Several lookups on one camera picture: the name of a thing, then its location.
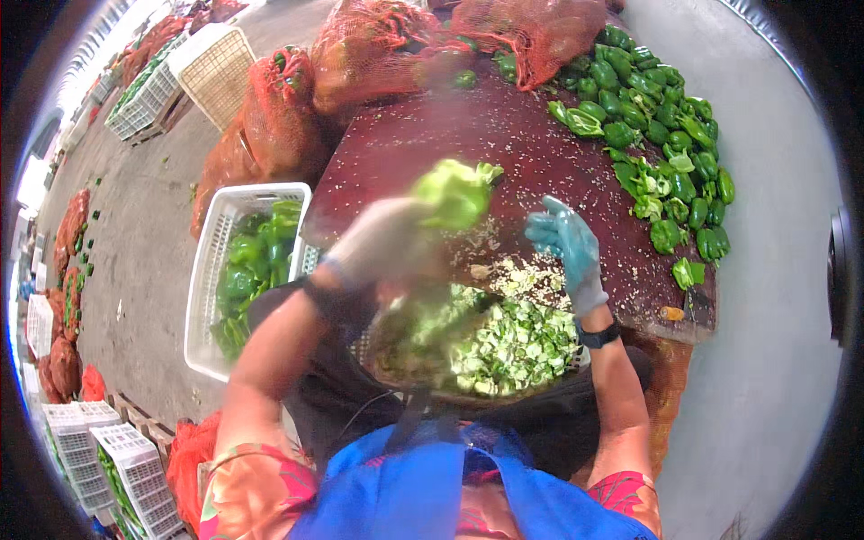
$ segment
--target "red mesh bag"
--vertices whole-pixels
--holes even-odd
[[[75,346],[62,336],[51,345],[49,358],[54,388],[63,403],[69,403],[73,395],[81,390],[81,358]]]
[[[271,181],[317,182],[327,148],[312,109],[312,67],[305,51],[279,49],[250,66],[240,112],[204,162],[190,233],[198,238],[221,187]]]
[[[36,370],[39,372],[39,384],[42,385],[42,390],[45,391],[45,397],[49,403],[59,405],[61,403],[69,403],[64,401],[54,386],[54,381],[51,379],[51,357],[44,356],[39,360],[39,365]]]
[[[81,399],[84,401],[105,399],[105,380],[93,364],[88,364],[84,368],[84,375],[81,376]]]
[[[509,46],[516,88],[533,90],[586,53],[605,24],[601,0],[464,0],[453,10],[450,30],[476,40],[485,53]]]
[[[192,524],[199,534],[203,501],[198,496],[198,465],[213,460],[216,432],[222,420],[222,411],[217,410],[200,425],[180,421],[176,436],[171,442],[171,457],[165,477],[177,501],[180,519]]]
[[[159,52],[159,49],[165,46],[175,35],[178,35],[186,27],[187,19],[185,17],[167,16],[150,29],[141,43],[138,44],[138,49],[129,53],[123,60],[123,86],[132,84],[135,77],[144,69],[150,58]]]
[[[82,189],[76,193],[66,208],[66,213],[57,227],[57,238],[54,240],[54,271],[63,276],[69,265],[69,258],[78,253],[75,250],[75,239],[81,234],[81,226],[87,221],[87,211],[90,207],[90,190]]]
[[[341,114],[368,99],[417,92],[464,69],[471,49],[452,38],[435,16],[406,3],[341,0],[312,46],[315,109]]]
[[[80,270],[75,266],[67,271],[66,280],[63,282],[63,299],[61,300],[63,302],[61,306],[65,310],[67,308],[66,298],[69,298],[69,313],[62,314],[60,321],[63,323],[64,337],[72,343],[78,341],[79,319],[77,312],[81,307],[81,293],[78,291],[76,282],[79,273]]]

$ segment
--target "gray floor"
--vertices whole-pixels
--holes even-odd
[[[259,55],[308,45],[332,3],[280,2],[239,25]],[[680,68],[690,94],[712,101],[721,163],[738,185],[720,327],[696,349],[658,479],[665,537],[720,538],[738,515],[745,537],[757,537],[797,484],[834,396],[840,351],[828,337],[825,257],[840,204],[835,158],[789,68],[717,0],[630,0],[625,19]],[[102,126],[107,109],[61,169],[39,227],[53,232],[69,196],[103,177],[91,204],[102,219],[87,233],[96,271],[83,295],[82,357],[165,423],[200,420],[223,385],[183,364],[188,185],[219,133],[192,109],[131,149]]]
[[[716,0],[629,0],[625,19],[714,105],[726,217],[720,326],[698,346],[658,479],[668,539],[757,537],[804,472],[834,398],[825,261],[841,204],[823,123],[782,60]]]

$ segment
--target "wristwatch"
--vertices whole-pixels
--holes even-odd
[[[575,323],[579,342],[589,349],[601,349],[606,343],[612,343],[621,336],[621,325],[618,323],[618,317],[614,314],[612,315],[612,324],[599,332],[585,332],[578,320]]]

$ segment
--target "pile of green peppers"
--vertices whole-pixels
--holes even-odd
[[[253,213],[232,230],[226,266],[219,274],[216,307],[221,320],[210,326],[226,359],[240,356],[249,339],[246,309],[268,289],[288,282],[291,252],[300,222],[301,203],[279,200],[272,214]]]
[[[580,103],[568,108],[550,101],[550,113],[579,137],[604,139],[615,177],[635,199],[631,214],[651,221],[657,251],[672,254],[692,231],[704,260],[725,257],[730,245],[722,225],[735,185],[718,164],[720,128],[712,106],[685,96],[678,70],[607,25],[593,53],[562,67],[555,82]],[[654,165],[625,152],[633,145],[645,149],[645,139],[663,150],[664,160]]]

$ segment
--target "white crate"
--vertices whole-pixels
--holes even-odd
[[[225,263],[228,239],[234,223],[243,216],[269,212],[275,200],[298,200],[302,203],[300,224],[291,258],[288,279],[297,278],[302,266],[306,243],[300,238],[306,209],[312,191],[304,183],[257,184],[255,186],[223,187],[213,196],[204,220],[204,229],[195,252],[189,299],[186,306],[186,330],[183,334],[183,356],[186,365],[205,375],[228,382],[231,367],[213,340],[210,326],[219,322],[216,309],[216,286]]]
[[[210,23],[168,57],[168,67],[183,91],[225,131],[243,104],[254,61],[243,30]]]
[[[188,34],[185,32],[178,35],[168,46],[168,50],[173,53],[187,38]],[[138,131],[153,124],[162,108],[168,103],[168,98],[174,95],[179,87],[180,84],[177,79],[168,69],[168,58],[166,58],[141,85],[132,99],[127,101],[117,114],[108,116],[105,120],[105,126],[125,141]]]
[[[92,516],[99,509],[114,504],[113,494],[99,465],[96,442],[90,435],[89,426],[90,422],[98,425],[118,423],[120,416],[116,413],[115,417],[107,415],[98,404],[88,405],[85,413],[78,402],[66,405],[44,403],[42,412],[60,464],[84,511]]]
[[[90,433],[114,460],[146,537],[158,540],[177,537],[183,522],[177,515],[177,504],[168,489],[156,445],[128,423],[92,428]]]
[[[30,295],[27,305],[27,344],[38,359],[51,353],[53,324],[54,311],[48,298],[43,295]]]

